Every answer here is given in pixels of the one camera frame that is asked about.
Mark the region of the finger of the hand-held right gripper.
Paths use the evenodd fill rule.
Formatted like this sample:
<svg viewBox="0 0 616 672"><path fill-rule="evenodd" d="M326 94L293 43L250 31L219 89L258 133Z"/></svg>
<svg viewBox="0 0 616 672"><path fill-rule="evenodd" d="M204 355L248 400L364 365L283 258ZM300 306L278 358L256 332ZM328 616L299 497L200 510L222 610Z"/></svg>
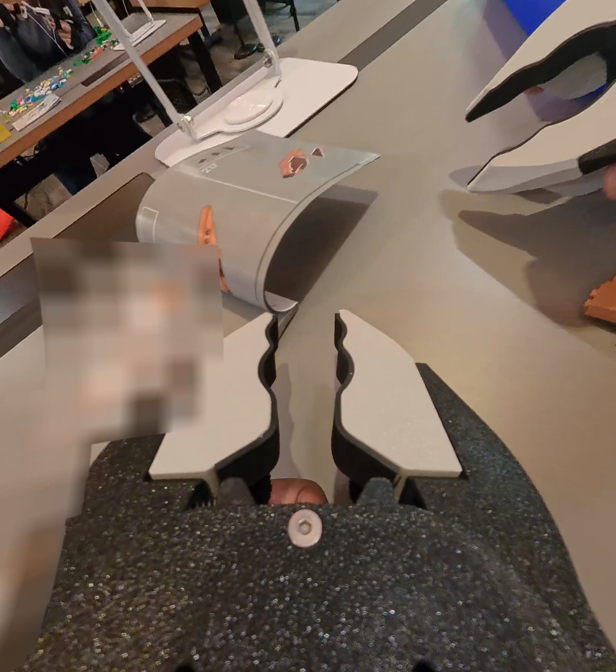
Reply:
<svg viewBox="0 0 616 672"><path fill-rule="evenodd" d="M616 47L616 1L565 1L524 41L465 112L475 121L580 59Z"/></svg>
<svg viewBox="0 0 616 672"><path fill-rule="evenodd" d="M580 180L616 164L616 89L517 147L493 156L468 184L475 193L509 193Z"/></svg>

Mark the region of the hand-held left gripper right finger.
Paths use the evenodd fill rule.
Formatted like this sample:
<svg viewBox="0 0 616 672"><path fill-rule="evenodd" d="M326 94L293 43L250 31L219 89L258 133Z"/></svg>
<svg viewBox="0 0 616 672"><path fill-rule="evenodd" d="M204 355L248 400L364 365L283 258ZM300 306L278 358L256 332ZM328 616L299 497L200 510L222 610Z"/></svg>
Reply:
<svg viewBox="0 0 616 672"><path fill-rule="evenodd" d="M335 314L332 457L356 487L458 478L463 466L413 357L350 310Z"/></svg>

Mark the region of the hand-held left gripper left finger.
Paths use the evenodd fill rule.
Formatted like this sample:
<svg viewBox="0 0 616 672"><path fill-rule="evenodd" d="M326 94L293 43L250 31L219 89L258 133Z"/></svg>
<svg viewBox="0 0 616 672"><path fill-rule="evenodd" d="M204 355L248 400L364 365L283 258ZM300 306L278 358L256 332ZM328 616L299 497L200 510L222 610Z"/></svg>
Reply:
<svg viewBox="0 0 616 672"><path fill-rule="evenodd" d="M168 432L149 467L153 481L200 479L218 489L218 470L271 427L271 393L262 382L262 357L272 352L263 313L223 340L223 357L205 367L203 409L185 427Z"/></svg>

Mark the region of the brick instruction booklet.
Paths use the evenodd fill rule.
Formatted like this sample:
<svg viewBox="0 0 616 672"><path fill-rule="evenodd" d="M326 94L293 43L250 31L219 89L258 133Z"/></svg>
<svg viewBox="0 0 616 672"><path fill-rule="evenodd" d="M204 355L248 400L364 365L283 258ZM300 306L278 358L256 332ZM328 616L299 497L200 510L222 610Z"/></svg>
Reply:
<svg viewBox="0 0 616 672"><path fill-rule="evenodd" d="M141 243L218 247L224 292L289 313L297 302L267 289L282 239L313 201L379 157L251 130L159 176L139 205L136 236Z"/></svg>

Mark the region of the grey desk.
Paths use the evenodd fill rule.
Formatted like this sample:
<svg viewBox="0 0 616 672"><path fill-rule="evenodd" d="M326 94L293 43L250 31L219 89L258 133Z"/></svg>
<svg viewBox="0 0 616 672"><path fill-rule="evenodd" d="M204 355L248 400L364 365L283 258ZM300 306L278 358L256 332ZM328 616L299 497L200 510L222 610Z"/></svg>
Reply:
<svg viewBox="0 0 616 672"><path fill-rule="evenodd" d="M616 274L616 203L461 189L467 168L564 112L524 97L464 121L519 39L495 1L341 1L281 46L360 69L297 136L380 158L345 181L377 198L280 341L280 474L333 492L334 313L349 309L429 364L512 450L616 650L616 334L580 315Z"/></svg>

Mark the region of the wooden side table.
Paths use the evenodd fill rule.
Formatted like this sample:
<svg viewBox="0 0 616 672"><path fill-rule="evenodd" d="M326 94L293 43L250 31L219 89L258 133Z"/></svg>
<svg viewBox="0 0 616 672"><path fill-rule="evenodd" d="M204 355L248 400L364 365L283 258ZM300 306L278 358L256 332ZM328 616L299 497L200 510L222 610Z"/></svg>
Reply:
<svg viewBox="0 0 616 672"><path fill-rule="evenodd" d="M137 59L142 60L145 66L203 27L198 13L164 13L160 15L160 21L163 24L135 47ZM14 120L4 114L6 100L2 100L0 122L7 126L10 136L0 143L0 168L135 76L142 76L142 73L126 52L104 50L92 63L84 65L82 73L69 78L63 87L56 90L55 95L59 99L56 105L22 130L15 129Z"/></svg>

